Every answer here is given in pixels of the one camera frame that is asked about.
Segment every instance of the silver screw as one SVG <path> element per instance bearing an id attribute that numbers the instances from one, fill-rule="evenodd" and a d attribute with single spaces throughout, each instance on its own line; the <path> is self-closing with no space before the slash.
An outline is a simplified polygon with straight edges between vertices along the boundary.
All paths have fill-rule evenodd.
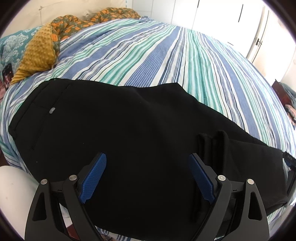
<path id="1" fill-rule="evenodd" d="M 40 182 L 42 185 L 47 184 L 47 179 L 42 179 Z"/>
<path id="2" fill-rule="evenodd" d="M 77 179 L 76 175 L 69 176 L 70 181 L 75 181 Z"/>
<path id="3" fill-rule="evenodd" d="M 55 108 L 52 107 L 52 108 L 50 109 L 49 113 L 52 114 L 52 113 L 54 112 L 54 110 L 55 110 Z"/>
<path id="4" fill-rule="evenodd" d="M 219 176 L 218 176 L 218 179 L 219 179 L 220 181 L 225 181 L 225 180 L 226 180 L 226 177 L 223 176 L 223 175 L 219 175 Z"/>
<path id="5" fill-rule="evenodd" d="M 254 184 L 254 181 L 252 179 L 248 179 L 248 183 L 253 185 Z"/>

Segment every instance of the blue textured pad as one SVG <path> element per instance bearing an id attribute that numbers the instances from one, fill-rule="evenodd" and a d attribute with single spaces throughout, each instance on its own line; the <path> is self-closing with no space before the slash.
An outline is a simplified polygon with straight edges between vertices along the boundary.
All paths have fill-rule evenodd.
<path id="1" fill-rule="evenodd" d="M 102 153 L 81 185 L 81 194 L 79 199 L 82 203 L 85 203 L 87 199 L 92 197 L 92 194 L 94 193 L 94 190 L 96 189 L 99 180 L 106 168 L 106 164 L 106 155 Z"/>
<path id="2" fill-rule="evenodd" d="M 212 182 L 193 155 L 189 156 L 188 165 L 202 196 L 212 204 L 215 201 Z"/>

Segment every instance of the yellow blanket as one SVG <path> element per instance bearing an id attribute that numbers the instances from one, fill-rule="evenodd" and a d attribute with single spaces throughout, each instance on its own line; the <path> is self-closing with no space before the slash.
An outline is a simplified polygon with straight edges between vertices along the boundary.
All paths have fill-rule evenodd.
<path id="1" fill-rule="evenodd" d="M 139 19 L 140 16 L 129 8 L 106 8 L 87 21 L 73 15 L 55 18 L 51 23 L 42 26 L 29 41 L 10 84 L 17 83 L 34 73 L 53 68 L 59 56 L 61 40 L 94 24 L 120 18 Z"/>

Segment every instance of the striped bedsheet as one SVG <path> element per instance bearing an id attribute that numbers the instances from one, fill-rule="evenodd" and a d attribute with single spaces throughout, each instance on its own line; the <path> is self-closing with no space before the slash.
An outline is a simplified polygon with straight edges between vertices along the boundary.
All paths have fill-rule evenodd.
<path id="1" fill-rule="evenodd" d="M 51 78 L 137 87 L 177 82 L 252 136 L 296 156 L 293 127 L 273 89 L 241 54 L 202 33 L 149 18 L 113 20 L 63 41 L 58 60 L 54 69 L 12 85 L 1 103 L 1 149 L 10 165 L 28 173 L 8 126 L 33 89 Z"/>

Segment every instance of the black fabric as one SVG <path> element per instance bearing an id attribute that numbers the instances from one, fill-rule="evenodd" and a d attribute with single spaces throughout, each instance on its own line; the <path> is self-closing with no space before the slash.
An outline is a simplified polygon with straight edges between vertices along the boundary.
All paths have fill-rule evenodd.
<path id="1" fill-rule="evenodd" d="M 127 237 L 193 236 L 209 210 L 187 164 L 195 152 L 218 175 L 252 178 L 267 210 L 287 198 L 281 151 L 177 83 L 135 88 L 50 80 L 24 101 L 9 132 L 38 181 L 65 180 L 105 153 L 106 169 L 85 208 L 96 226 Z"/>

